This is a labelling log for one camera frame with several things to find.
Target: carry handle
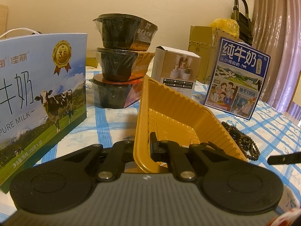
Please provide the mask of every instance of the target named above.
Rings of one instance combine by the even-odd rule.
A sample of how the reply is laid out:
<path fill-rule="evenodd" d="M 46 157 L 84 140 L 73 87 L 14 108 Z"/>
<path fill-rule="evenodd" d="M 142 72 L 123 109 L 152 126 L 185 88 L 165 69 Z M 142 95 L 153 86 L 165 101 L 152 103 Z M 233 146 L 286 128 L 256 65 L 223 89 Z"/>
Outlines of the carry handle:
<path fill-rule="evenodd" d="M 246 17 L 249 18 L 249 8 L 248 8 L 248 4 L 246 2 L 246 0 L 242 0 L 243 1 L 243 4 L 245 6 L 245 11 L 246 11 Z M 239 4 L 238 4 L 238 0 L 234 0 L 234 6 L 237 7 L 237 10 L 239 9 Z"/>
<path fill-rule="evenodd" d="M 31 29 L 28 29 L 28 28 L 16 28 L 16 29 L 9 30 L 9 31 L 5 32 L 4 34 L 0 35 L 0 38 L 3 37 L 3 36 L 5 36 L 9 32 L 16 31 L 16 30 L 25 30 L 25 31 L 30 31 L 30 32 L 35 33 L 35 34 L 40 34 L 37 31 L 31 30 Z"/>

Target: pink curtain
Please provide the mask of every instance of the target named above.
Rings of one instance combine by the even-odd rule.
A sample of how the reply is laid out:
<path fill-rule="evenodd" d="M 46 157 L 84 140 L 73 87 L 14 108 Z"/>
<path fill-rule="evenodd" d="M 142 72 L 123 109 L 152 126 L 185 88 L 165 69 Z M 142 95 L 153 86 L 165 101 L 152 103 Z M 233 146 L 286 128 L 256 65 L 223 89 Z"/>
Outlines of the pink curtain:
<path fill-rule="evenodd" d="M 286 111 L 301 70 L 301 0 L 256 0 L 253 46 L 271 56 L 261 99 Z M 299 117 L 301 108 L 289 110 Z"/>

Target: stacked bowls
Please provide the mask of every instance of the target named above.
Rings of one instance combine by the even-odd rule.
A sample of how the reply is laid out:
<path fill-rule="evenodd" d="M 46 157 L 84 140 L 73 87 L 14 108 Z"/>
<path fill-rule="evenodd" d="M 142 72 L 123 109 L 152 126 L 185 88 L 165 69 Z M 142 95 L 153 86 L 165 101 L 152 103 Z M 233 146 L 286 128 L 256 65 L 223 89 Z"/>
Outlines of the stacked bowls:
<path fill-rule="evenodd" d="M 158 27 L 129 14 L 103 14 L 93 20 L 104 48 L 96 59 L 102 74 L 90 81 L 98 93 L 95 104 L 103 108 L 125 108 L 140 99 L 142 78 L 154 53 L 146 52 Z"/>

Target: table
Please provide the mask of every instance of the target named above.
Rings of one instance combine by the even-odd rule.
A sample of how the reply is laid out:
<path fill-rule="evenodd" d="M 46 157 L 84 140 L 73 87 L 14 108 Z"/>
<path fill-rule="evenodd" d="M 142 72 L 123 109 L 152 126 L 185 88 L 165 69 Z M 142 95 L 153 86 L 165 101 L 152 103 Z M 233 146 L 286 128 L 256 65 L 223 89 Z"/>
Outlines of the table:
<path fill-rule="evenodd" d="M 37 164 L 41 164 L 94 143 L 105 148 L 120 140 L 133 140 L 139 111 L 139 102 L 126 109 L 101 109 L 95 107 L 94 91 L 89 88 L 89 79 L 101 73 L 101 69 L 86 68 L 87 119 L 72 130 Z M 207 86 L 197 82 L 192 99 L 202 103 Z M 286 212 L 301 203 L 301 164 L 270 166 L 270 155 L 288 154 L 301 150 L 301 130 L 267 103 L 259 101 L 250 121 L 222 111 L 211 109 L 220 121 L 236 126 L 249 135 L 257 144 L 261 155 L 251 163 L 266 167 L 276 173 L 284 183 L 284 193 L 277 211 Z M 0 193 L 0 223 L 16 211 L 10 194 Z"/>

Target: beige wall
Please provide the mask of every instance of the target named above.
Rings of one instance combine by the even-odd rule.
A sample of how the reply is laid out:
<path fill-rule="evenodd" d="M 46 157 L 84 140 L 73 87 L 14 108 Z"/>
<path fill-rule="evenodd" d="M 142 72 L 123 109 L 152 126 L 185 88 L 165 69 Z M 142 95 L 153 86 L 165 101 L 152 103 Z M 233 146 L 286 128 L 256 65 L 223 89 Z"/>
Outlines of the beige wall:
<path fill-rule="evenodd" d="M 254 0 L 247 2 L 252 18 Z M 216 18 L 228 18 L 234 6 L 234 0 L 0 0 L 1 3 L 9 9 L 7 30 L 27 27 L 42 33 L 85 32 L 89 50 L 102 46 L 92 20 L 103 13 L 129 13 L 156 24 L 158 32 L 150 50 L 158 45 L 187 50 L 190 25 L 209 25 Z"/>

